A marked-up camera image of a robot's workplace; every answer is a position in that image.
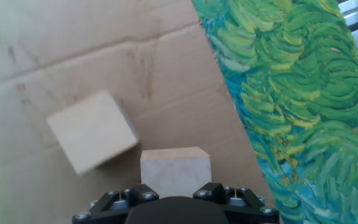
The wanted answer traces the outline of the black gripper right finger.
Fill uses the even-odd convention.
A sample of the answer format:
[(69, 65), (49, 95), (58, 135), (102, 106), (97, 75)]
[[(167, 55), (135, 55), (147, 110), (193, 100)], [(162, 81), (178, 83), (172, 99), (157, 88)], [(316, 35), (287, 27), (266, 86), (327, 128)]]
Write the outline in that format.
[(279, 211), (265, 204), (265, 198), (247, 187), (225, 187), (208, 182), (193, 193), (193, 198), (218, 205), (229, 223), (279, 224)]

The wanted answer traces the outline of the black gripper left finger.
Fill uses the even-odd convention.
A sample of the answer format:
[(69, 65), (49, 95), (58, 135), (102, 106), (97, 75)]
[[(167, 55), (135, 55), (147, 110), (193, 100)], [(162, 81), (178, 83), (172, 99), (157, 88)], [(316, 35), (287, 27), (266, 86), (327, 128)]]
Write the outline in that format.
[(159, 199), (159, 194), (145, 184), (137, 184), (120, 192), (106, 192), (91, 203), (87, 211), (72, 217), (72, 224), (124, 224), (136, 206)]

